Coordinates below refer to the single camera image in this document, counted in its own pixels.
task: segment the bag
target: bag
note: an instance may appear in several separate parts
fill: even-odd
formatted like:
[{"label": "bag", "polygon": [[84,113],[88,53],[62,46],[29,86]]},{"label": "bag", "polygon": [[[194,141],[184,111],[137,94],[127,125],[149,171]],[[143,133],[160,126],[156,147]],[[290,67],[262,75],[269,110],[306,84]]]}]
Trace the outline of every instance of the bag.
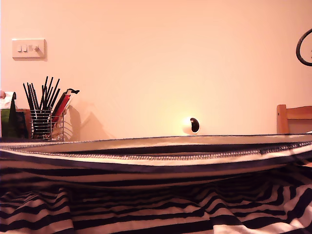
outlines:
[{"label": "bag", "polygon": [[18,131],[18,118],[14,100],[16,100],[16,93],[8,92],[0,102],[2,137],[21,137]]}]

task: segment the wooden chair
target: wooden chair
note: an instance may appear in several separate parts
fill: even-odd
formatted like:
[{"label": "wooden chair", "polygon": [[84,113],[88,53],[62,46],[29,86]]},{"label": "wooden chair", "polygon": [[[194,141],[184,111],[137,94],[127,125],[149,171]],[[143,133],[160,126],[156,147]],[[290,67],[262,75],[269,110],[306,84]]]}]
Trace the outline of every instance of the wooden chair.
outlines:
[{"label": "wooden chair", "polygon": [[290,121],[292,120],[309,120],[312,123],[312,106],[303,106],[303,107],[287,109],[286,105],[278,105],[277,106],[277,133],[278,134],[291,133]]}]

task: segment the striped blanket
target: striped blanket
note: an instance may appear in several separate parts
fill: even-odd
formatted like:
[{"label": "striped blanket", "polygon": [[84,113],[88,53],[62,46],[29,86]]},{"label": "striped blanket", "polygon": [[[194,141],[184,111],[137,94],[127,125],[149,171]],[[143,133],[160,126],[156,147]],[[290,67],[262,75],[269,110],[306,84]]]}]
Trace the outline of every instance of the striped blanket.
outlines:
[{"label": "striped blanket", "polygon": [[0,146],[0,232],[312,233],[312,135]]}]

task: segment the wall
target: wall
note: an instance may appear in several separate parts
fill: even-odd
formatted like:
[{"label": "wall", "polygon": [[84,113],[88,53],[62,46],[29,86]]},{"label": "wall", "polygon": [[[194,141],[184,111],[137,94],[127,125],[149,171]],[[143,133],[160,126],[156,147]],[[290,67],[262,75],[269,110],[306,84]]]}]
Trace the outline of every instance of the wall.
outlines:
[{"label": "wall", "polygon": [[[312,68],[295,56],[310,0],[2,0],[1,88],[80,89],[71,140],[276,133],[276,106],[312,105]],[[15,61],[11,40],[45,38],[46,61]],[[312,56],[312,39],[303,45]]]}]

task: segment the switch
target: switch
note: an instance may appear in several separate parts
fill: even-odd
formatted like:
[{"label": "switch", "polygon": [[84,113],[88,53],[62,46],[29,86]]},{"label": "switch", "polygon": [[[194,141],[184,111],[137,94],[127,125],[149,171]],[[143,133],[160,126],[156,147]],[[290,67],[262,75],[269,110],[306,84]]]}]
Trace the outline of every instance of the switch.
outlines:
[{"label": "switch", "polygon": [[34,51],[38,51],[38,45],[32,45],[32,47],[31,47]]},{"label": "switch", "polygon": [[21,48],[24,52],[27,52],[27,45],[22,45]]},{"label": "switch", "polygon": [[14,59],[43,59],[46,57],[45,39],[12,39],[12,57]]}]

